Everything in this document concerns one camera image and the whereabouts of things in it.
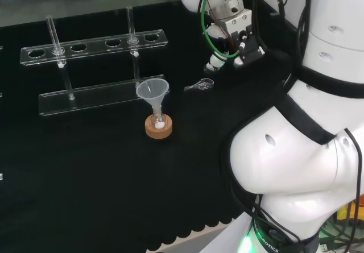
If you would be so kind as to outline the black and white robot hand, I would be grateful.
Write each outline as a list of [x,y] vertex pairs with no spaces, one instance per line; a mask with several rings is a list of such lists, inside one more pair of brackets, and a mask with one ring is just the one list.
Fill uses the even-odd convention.
[[206,33],[210,43],[216,47],[205,65],[207,72],[217,72],[229,61],[235,68],[240,68],[263,57],[265,51],[253,34],[250,9],[233,7],[230,16],[216,8],[209,9],[206,13],[213,19],[207,26]]

